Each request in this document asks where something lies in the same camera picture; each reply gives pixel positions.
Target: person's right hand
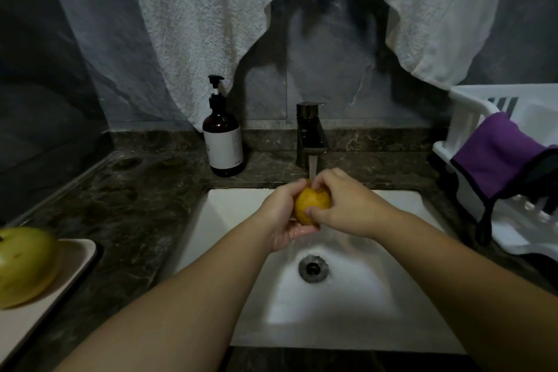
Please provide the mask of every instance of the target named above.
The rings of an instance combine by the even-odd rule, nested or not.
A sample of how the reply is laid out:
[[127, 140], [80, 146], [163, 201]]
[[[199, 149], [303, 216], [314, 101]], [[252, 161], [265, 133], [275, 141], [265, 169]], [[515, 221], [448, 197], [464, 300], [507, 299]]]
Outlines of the person's right hand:
[[332, 207], [320, 209], [312, 206], [306, 210], [306, 215], [338, 231], [375, 238], [401, 214], [398, 208], [339, 168], [326, 169], [317, 175], [312, 188], [324, 186], [331, 192]]

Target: white towel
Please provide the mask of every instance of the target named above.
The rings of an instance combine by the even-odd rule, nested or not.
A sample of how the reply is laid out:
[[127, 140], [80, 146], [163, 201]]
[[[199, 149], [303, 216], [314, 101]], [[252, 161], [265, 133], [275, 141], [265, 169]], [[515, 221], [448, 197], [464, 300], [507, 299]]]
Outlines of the white towel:
[[272, 0], [139, 0], [169, 92], [192, 125], [210, 114], [208, 74], [232, 87], [238, 62], [268, 29]]
[[415, 77], [449, 89], [488, 37], [498, 0], [385, 0], [387, 45]]

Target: gray tile wall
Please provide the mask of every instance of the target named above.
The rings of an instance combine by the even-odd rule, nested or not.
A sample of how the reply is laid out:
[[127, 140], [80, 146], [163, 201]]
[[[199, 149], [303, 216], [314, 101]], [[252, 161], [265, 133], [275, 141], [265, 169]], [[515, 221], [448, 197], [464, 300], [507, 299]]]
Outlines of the gray tile wall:
[[[112, 129], [189, 124], [162, 79], [137, 0], [60, 0]], [[324, 119], [431, 126], [447, 121], [446, 93], [402, 71], [382, 44], [381, 0], [275, 0], [268, 32], [242, 59], [229, 106], [251, 125], [285, 124], [298, 101]], [[466, 83], [557, 79], [558, 0], [500, 0]]]
[[0, 226], [112, 150], [58, 0], [0, 0]]

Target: green fruit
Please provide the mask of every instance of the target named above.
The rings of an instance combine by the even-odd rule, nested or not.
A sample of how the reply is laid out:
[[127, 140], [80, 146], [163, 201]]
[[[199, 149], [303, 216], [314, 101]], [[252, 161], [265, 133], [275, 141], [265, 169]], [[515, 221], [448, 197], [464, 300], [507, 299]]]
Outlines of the green fruit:
[[60, 271], [59, 242], [37, 228], [0, 230], [0, 309], [37, 297]]

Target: hand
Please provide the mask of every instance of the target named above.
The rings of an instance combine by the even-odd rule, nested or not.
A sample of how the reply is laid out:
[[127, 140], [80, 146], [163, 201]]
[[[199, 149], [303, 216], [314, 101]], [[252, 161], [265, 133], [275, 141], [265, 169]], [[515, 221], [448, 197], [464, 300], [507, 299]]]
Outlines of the hand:
[[306, 210], [306, 215], [338, 231], [375, 238], [394, 216], [401, 213], [339, 168], [326, 169], [318, 174], [312, 188], [323, 186], [331, 192], [332, 207], [323, 210], [312, 206]]
[[292, 208], [295, 204], [294, 197], [305, 188], [306, 180], [304, 178], [277, 187], [254, 213], [254, 216], [264, 224], [264, 228], [270, 232], [271, 251], [282, 250], [301, 235], [318, 230], [315, 226], [303, 226], [297, 221], [291, 220]]

